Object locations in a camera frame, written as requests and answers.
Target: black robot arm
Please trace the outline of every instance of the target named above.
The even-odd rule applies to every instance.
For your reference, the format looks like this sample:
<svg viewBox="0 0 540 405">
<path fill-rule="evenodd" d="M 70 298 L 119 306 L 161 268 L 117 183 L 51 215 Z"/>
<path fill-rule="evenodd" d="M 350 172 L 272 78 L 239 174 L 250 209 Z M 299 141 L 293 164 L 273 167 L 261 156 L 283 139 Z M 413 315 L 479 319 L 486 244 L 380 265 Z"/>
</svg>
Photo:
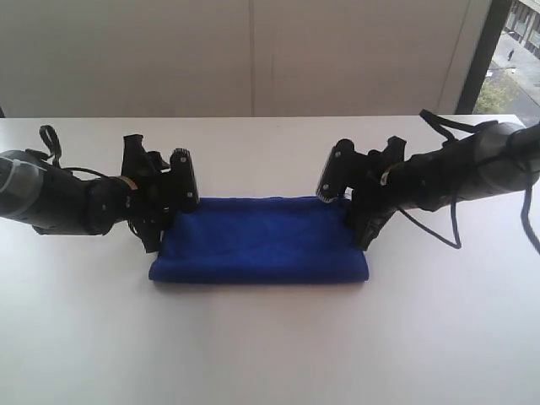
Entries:
<svg viewBox="0 0 540 405">
<path fill-rule="evenodd" d="M 330 202 L 343 196 L 347 188 L 353 189 L 345 222 L 355 231 L 354 244 L 366 250 L 399 211 L 423 230 L 459 249 L 458 202 L 525 190 L 521 219 L 527 237 L 540 253 L 540 243 L 528 221 L 532 185 L 540 176 L 540 124 L 523 128 L 487 121 L 470 126 L 428 111 L 420 115 L 446 137 L 441 149 L 415 154 L 405 161 L 405 141 L 397 137 L 390 138 L 382 152 L 357 153 L 348 139 L 332 148 L 317 195 Z M 472 136 L 458 140 L 445 127 Z M 451 205 L 455 241 L 436 234 L 405 212 L 410 208 L 435 211 L 446 205 Z"/>
<path fill-rule="evenodd" d="M 32 149 L 0 154 L 2 217 L 30 224 L 41 235 L 105 235 L 125 220 L 146 252 L 152 252 L 177 211 L 197 208 L 197 183 L 186 149 L 176 149 L 167 164 L 159 152 L 144 150 L 142 135 L 126 136 L 121 175 L 109 177 L 62 168 L 54 129 L 43 126 L 40 135 L 49 154 Z M 78 171 L 97 178 L 81 180 L 73 175 Z"/>
</svg>

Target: white table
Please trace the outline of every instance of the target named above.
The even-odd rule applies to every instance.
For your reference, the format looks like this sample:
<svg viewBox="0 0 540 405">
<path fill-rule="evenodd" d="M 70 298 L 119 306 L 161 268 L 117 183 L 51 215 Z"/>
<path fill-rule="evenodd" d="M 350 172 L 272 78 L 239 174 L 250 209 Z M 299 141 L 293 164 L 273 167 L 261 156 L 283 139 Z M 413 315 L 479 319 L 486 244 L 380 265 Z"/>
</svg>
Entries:
<svg viewBox="0 0 540 405">
<path fill-rule="evenodd" d="M 312 195 L 339 138 L 367 151 L 398 135 L 408 156 L 444 140 L 414 116 L 29 119 L 0 120 L 0 150 L 43 149 L 46 122 L 65 165 L 110 175 L 123 135 L 188 148 L 207 197 Z M 461 204 L 461 251 L 397 214 L 369 282 L 319 287 L 158 285 L 124 224 L 45 237 L 0 219 L 0 403 L 538 404 L 540 257 L 521 202 Z M 415 215 L 451 234 L 447 210 Z"/>
</svg>

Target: white wall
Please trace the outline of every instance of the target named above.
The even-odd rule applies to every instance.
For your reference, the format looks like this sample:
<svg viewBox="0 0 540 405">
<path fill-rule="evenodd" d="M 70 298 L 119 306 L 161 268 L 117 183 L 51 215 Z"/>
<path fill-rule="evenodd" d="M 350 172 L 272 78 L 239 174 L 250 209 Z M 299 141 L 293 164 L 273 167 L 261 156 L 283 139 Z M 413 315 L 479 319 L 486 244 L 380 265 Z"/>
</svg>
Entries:
<svg viewBox="0 0 540 405">
<path fill-rule="evenodd" d="M 489 0 L 4 0 L 7 116 L 452 112 Z"/>
</svg>

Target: folded blue towel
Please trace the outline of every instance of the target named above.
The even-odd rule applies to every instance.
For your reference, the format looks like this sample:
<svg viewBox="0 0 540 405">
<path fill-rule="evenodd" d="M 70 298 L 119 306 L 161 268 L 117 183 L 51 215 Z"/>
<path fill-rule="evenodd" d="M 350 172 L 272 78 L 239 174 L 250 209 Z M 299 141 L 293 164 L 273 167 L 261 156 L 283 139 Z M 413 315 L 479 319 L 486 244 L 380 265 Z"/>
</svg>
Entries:
<svg viewBox="0 0 540 405">
<path fill-rule="evenodd" d="M 176 216 L 150 268 L 154 281 L 335 284 L 365 281 L 364 253 L 343 225 L 347 200 L 203 198 Z"/>
</svg>

